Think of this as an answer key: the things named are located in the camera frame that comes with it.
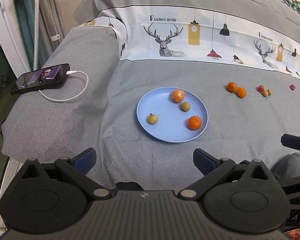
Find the tangerine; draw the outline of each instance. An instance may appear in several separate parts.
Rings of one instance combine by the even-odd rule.
[[[244,98],[247,95],[247,92],[244,88],[238,87],[237,94],[239,98]]]
[[[188,120],[188,127],[191,130],[198,130],[201,127],[202,121],[200,119],[200,117],[194,115],[191,116]]]
[[[237,84],[234,83],[234,82],[230,82],[228,85],[227,85],[227,90],[231,93],[233,92],[236,92],[237,91]]]
[[[172,92],[172,100],[180,103],[185,98],[185,93],[181,89],[176,89]]]

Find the smartphone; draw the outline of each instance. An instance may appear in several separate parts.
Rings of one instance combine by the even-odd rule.
[[[24,94],[31,91],[56,88],[66,80],[70,70],[68,63],[46,67],[22,74],[10,91],[10,94]]]

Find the plate rim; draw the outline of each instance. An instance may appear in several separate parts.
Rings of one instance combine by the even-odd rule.
[[[157,90],[157,89],[162,89],[162,88],[180,89],[180,90],[182,90],[182,91],[184,91],[184,92],[188,92],[188,93],[194,95],[194,96],[202,103],[202,105],[204,106],[204,108],[205,108],[205,110],[206,110],[206,112],[207,112],[207,123],[206,123],[206,126],[203,128],[203,130],[202,130],[201,133],[199,133],[197,136],[195,136],[195,137],[193,137],[193,138],[191,138],[191,139],[189,139],[189,140],[178,141],[178,142],[176,142],[176,141],[165,141],[165,140],[159,139],[158,137],[154,136],[153,134],[149,133],[149,132],[146,130],[146,128],[142,125],[142,123],[140,122],[140,119],[139,119],[139,115],[138,115],[139,104],[140,104],[141,100],[142,100],[148,93],[150,93],[150,92],[152,92],[152,91],[154,91],[154,90]],[[192,141],[192,140],[196,139],[197,137],[199,137],[199,136],[205,131],[205,129],[207,128],[208,122],[209,122],[209,114],[208,114],[208,110],[207,110],[205,104],[201,101],[201,99],[198,98],[194,93],[191,93],[191,92],[189,92],[188,90],[185,90],[185,89],[182,89],[182,88],[177,88],[177,87],[159,87],[159,88],[155,88],[155,89],[152,89],[152,90],[148,91],[147,93],[145,93],[145,94],[140,98],[140,100],[139,100],[139,102],[138,102],[138,104],[137,104],[136,114],[137,114],[138,122],[139,122],[139,124],[142,126],[143,130],[145,130],[145,131],[146,131],[148,134],[150,134],[152,137],[154,137],[154,138],[156,138],[156,139],[158,139],[158,140],[160,140],[160,141],[168,142],[168,143],[183,143],[183,142],[189,142],[189,141]]]

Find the red pendant lamp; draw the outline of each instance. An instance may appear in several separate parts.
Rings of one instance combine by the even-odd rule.
[[[213,11],[213,23],[212,23],[212,36],[211,36],[211,52],[207,55],[207,57],[212,57],[213,59],[222,58],[219,54],[217,54],[212,47],[212,38],[213,38],[213,27],[214,27],[214,11]]]

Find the deer head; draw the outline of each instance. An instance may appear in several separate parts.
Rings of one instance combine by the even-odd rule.
[[[259,51],[259,55],[262,57],[262,62],[265,63],[265,64],[267,64],[269,67],[273,67],[272,63],[266,61],[266,57],[268,56],[269,53],[274,53],[275,48],[273,47],[273,45],[271,43],[272,49],[269,48],[265,53],[262,53],[261,44],[259,45],[258,41],[260,41],[260,39],[257,40],[256,42],[253,39],[254,46]]]
[[[153,23],[151,23],[150,26],[148,27],[148,31],[146,30],[146,27],[144,25],[143,25],[143,28],[145,29],[145,31],[148,35],[150,35],[151,37],[154,37],[155,41],[160,44],[160,49],[166,49],[167,45],[171,42],[171,39],[174,37],[177,37],[183,30],[183,27],[182,27],[181,30],[179,31],[179,28],[175,24],[173,24],[176,27],[176,32],[172,33],[172,31],[170,30],[170,35],[168,35],[166,37],[166,39],[163,41],[160,39],[160,36],[157,35],[157,29],[155,29],[154,33],[152,33],[152,31],[150,29],[152,24]]]

